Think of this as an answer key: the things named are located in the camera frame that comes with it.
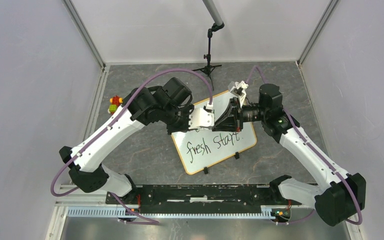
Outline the yellow framed whiteboard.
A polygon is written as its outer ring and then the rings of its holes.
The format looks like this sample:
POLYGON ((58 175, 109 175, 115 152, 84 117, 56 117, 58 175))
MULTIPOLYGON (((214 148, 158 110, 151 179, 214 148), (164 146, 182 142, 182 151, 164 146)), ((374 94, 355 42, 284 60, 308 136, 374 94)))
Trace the yellow framed whiteboard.
POLYGON ((171 138, 185 172, 194 175, 256 145, 257 137, 251 122, 240 132, 193 130, 175 132, 171 138))

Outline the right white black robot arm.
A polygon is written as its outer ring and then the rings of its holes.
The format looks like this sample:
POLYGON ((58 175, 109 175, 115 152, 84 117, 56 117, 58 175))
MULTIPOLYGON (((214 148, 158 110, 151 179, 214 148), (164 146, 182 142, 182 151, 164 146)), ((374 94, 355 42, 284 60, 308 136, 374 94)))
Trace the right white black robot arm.
POLYGON ((288 150, 316 181, 312 185, 289 175, 280 176, 269 183, 269 199, 275 204, 290 200, 308 206, 332 227, 343 221, 361 225, 366 199, 365 178, 340 167, 310 139, 284 108, 279 86, 261 85, 258 102, 245 104, 247 88, 244 81, 229 85, 233 97, 212 131, 238 133, 244 123, 261 122, 266 134, 288 150))

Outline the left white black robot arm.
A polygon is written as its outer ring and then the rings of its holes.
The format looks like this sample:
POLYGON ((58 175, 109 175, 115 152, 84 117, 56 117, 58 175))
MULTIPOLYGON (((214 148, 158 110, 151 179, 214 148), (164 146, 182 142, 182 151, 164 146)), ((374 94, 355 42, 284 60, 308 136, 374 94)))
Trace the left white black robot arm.
POLYGON ((150 123, 166 124, 168 134, 189 130, 191 90, 173 77, 163 86, 141 86, 131 91, 115 113, 84 142, 64 146, 59 154, 69 168, 76 187, 85 193, 105 190, 116 194, 125 204, 133 203, 137 190, 127 174, 103 165, 103 160, 118 145, 150 123))

